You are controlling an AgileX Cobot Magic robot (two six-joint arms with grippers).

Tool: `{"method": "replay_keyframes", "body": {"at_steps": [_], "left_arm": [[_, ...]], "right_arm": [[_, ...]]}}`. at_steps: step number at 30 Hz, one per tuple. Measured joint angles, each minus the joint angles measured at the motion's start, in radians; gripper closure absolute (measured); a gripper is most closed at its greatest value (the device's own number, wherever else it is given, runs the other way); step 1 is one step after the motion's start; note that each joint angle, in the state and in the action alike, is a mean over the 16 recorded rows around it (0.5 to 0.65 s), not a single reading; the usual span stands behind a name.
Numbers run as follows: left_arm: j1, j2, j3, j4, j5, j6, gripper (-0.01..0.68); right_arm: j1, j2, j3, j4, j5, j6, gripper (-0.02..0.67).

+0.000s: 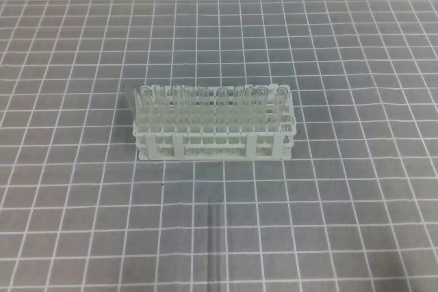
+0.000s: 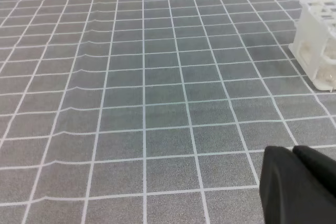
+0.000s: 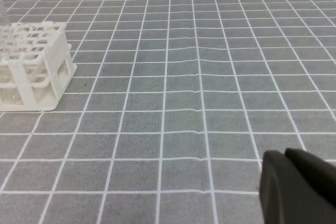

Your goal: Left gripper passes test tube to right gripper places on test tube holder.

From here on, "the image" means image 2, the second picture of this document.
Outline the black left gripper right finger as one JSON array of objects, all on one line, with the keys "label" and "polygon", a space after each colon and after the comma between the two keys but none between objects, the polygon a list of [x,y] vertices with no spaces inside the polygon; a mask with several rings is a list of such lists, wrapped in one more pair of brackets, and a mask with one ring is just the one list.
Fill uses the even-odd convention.
[{"label": "black left gripper right finger", "polygon": [[292,152],[313,177],[335,197],[335,160],[303,145],[295,146]]}]

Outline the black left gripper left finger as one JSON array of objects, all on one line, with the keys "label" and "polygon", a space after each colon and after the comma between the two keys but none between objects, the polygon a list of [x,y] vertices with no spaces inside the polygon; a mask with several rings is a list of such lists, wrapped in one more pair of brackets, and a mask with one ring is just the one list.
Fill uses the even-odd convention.
[{"label": "black left gripper left finger", "polygon": [[284,147],[265,148],[259,195],[265,223],[335,223],[335,197]]}]

